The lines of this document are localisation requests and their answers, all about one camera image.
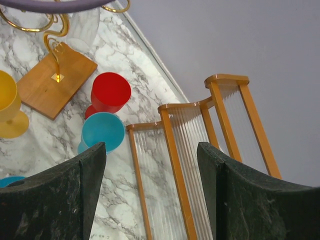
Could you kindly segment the ribbed clear wine glass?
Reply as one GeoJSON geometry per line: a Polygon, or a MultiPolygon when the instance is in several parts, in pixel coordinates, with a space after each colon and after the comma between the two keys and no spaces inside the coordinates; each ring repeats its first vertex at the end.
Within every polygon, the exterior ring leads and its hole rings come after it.
{"type": "Polygon", "coordinates": [[[88,53],[96,38],[99,23],[100,10],[98,8],[73,13],[66,37],[68,46],[78,52],[88,53]]]}

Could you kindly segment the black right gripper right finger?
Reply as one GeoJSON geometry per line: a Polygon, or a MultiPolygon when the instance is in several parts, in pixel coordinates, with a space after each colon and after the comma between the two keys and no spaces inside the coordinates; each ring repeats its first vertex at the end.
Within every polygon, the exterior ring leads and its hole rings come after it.
{"type": "Polygon", "coordinates": [[[264,174],[208,142],[197,146],[211,232],[216,240],[317,240],[320,189],[264,174]]]}

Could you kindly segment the blue plastic goblet front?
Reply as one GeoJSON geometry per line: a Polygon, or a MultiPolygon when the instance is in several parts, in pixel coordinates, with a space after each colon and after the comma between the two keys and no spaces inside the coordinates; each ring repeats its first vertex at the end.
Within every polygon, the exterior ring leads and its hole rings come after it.
{"type": "Polygon", "coordinates": [[[23,180],[24,178],[25,178],[24,176],[8,176],[5,178],[2,178],[0,179],[0,188],[5,188],[12,183],[23,180]]]}

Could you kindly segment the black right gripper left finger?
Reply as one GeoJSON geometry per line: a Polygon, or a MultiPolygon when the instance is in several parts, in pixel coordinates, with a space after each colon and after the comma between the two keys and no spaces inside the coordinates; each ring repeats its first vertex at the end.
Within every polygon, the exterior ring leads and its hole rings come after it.
{"type": "Polygon", "coordinates": [[[106,145],[0,189],[2,240],[88,240],[106,167],[106,145]]]}

